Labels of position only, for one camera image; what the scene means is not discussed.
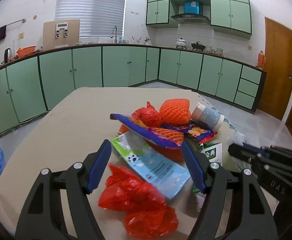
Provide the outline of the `chrome sink faucet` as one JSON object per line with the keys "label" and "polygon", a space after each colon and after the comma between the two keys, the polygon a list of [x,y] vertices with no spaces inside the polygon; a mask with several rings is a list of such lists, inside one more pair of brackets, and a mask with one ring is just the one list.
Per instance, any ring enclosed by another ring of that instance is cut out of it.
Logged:
{"label": "chrome sink faucet", "polygon": [[115,25],[112,29],[112,34],[111,34],[111,38],[114,39],[114,43],[117,44],[118,43],[118,40],[117,40],[117,36],[118,36],[118,28],[117,26]]}

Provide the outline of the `green upper wall cabinets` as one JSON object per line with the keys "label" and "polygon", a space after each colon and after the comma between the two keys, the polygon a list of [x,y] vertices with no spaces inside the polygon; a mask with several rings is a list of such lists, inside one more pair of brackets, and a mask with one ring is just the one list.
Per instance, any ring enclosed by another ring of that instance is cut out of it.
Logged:
{"label": "green upper wall cabinets", "polygon": [[250,39],[252,16],[250,0],[147,0],[146,25],[154,28],[176,28],[171,17],[184,14],[186,1],[200,2],[200,15],[207,16],[214,31]]}

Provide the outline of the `orange thermos bottle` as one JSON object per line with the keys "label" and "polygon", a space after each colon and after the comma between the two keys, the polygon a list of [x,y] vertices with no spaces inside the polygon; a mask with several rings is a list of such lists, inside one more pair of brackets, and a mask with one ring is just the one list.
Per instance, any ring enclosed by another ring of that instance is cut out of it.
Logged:
{"label": "orange thermos bottle", "polygon": [[258,54],[258,60],[257,60],[257,64],[256,66],[260,69],[263,69],[264,67],[264,64],[265,64],[265,55],[264,55],[264,52],[261,50]]}

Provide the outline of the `wall towel bar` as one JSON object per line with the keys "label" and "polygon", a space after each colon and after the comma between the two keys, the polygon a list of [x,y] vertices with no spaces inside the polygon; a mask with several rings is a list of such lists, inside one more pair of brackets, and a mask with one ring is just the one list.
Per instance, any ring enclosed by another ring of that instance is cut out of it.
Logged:
{"label": "wall towel bar", "polygon": [[21,20],[17,20],[17,21],[11,22],[11,23],[7,24],[6,26],[9,26],[9,25],[12,25],[12,24],[15,24],[15,23],[18,23],[18,22],[25,23],[26,22],[26,18],[23,18]]}

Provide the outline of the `steel electric kettle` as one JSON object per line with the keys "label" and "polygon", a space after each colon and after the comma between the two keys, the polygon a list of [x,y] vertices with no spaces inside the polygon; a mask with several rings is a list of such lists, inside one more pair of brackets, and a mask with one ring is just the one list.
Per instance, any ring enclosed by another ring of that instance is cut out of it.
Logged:
{"label": "steel electric kettle", "polygon": [[13,53],[11,48],[7,48],[4,51],[4,63],[9,63],[13,60]]}

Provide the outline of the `red plastic bag front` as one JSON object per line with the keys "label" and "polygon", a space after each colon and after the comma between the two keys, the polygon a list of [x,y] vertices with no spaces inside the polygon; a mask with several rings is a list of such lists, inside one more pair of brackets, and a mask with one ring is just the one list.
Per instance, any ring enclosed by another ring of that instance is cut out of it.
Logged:
{"label": "red plastic bag front", "polygon": [[123,224],[128,235],[156,239],[171,235],[179,226],[175,209],[150,183],[124,166],[109,164],[112,175],[106,180],[98,206],[125,212]]}

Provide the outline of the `white blue paper cup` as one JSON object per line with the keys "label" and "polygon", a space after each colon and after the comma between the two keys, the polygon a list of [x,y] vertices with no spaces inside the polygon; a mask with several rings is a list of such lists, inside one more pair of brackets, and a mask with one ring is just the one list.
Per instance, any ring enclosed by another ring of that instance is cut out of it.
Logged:
{"label": "white blue paper cup", "polygon": [[205,124],[212,132],[218,132],[224,122],[225,116],[216,109],[198,103],[192,112],[192,120],[197,124]]}

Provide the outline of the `green lower kitchen cabinets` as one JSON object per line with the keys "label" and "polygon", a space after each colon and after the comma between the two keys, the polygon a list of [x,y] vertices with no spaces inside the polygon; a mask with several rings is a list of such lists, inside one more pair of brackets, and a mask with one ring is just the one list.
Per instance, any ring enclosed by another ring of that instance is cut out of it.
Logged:
{"label": "green lower kitchen cabinets", "polygon": [[162,81],[253,113],[265,80],[256,67],[196,51],[110,44],[45,51],[0,66],[0,135],[81,87]]}

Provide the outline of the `orange foam net sleeve round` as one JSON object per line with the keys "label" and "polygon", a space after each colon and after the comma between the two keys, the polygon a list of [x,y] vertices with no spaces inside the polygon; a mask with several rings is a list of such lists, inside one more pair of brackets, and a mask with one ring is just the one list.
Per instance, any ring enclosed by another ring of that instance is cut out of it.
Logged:
{"label": "orange foam net sleeve round", "polygon": [[191,113],[188,99],[168,99],[161,105],[159,114],[162,123],[167,125],[186,125],[190,122]]}

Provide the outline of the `green white milk carton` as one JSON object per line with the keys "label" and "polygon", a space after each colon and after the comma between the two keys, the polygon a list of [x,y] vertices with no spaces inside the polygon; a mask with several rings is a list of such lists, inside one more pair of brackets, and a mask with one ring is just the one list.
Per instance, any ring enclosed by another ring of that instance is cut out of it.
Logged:
{"label": "green white milk carton", "polygon": [[[222,165],[222,143],[198,143],[197,149],[199,152],[203,153],[206,158],[211,163],[218,163],[220,166]],[[192,186],[192,192],[196,198],[196,210],[200,212],[203,203],[205,201],[206,195],[203,194],[195,185]]]}

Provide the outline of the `purple snack chip bag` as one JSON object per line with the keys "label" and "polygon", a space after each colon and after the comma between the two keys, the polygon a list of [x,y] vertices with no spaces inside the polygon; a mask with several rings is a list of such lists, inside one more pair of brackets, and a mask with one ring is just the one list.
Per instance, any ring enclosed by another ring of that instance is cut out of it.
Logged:
{"label": "purple snack chip bag", "polygon": [[111,114],[110,119],[120,121],[133,133],[163,148],[180,148],[185,136],[192,137],[200,143],[209,142],[215,137],[215,133],[210,129],[203,129],[192,121],[182,126],[162,124],[161,127],[148,127],[141,120],[129,115]]}

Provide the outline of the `dark hanging towel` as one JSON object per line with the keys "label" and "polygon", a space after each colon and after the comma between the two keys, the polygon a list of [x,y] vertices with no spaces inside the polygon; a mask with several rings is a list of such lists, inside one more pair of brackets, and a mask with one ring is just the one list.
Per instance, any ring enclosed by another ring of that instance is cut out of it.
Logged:
{"label": "dark hanging towel", "polygon": [[0,27],[0,41],[6,38],[6,25]]}

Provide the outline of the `blue whole milk carton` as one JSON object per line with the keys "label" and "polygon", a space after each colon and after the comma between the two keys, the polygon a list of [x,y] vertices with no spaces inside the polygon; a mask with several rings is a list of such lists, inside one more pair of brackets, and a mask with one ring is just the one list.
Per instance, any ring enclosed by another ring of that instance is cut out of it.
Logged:
{"label": "blue whole milk carton", "polygon": [[111,144],[130,168],[168,200],[173,199],[190,179],[187,168],[155,151],[132,131],[116,137]]}

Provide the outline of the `red knotted plastic bag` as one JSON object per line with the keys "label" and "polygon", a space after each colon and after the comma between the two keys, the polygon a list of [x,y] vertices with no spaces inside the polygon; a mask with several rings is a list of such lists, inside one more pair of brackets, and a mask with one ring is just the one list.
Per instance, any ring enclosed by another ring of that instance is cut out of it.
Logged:
{"label": "red knotted plastic bag", "polygon": [[141,120],[148,127],[158,128],[162,124],[161,115],[148,101],[146,107],[141,107],[132,113],[132,116]]}

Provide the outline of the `orange foam net sleeve long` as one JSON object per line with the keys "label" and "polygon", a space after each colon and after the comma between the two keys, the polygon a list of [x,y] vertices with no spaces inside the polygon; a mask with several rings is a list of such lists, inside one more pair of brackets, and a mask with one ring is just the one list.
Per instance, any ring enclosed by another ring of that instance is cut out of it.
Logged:
{"label": "orange foam net sleeve long", "polygon": [[134,135],[139,135],[154,150],[166,158],[175,162],[183,161],[181,144],[184,141],[184,134],[182,132],[160,127],[135,127],[132,129],[122,125],[119,130],[119,135],[125,134],[128,131],[131,131]]}

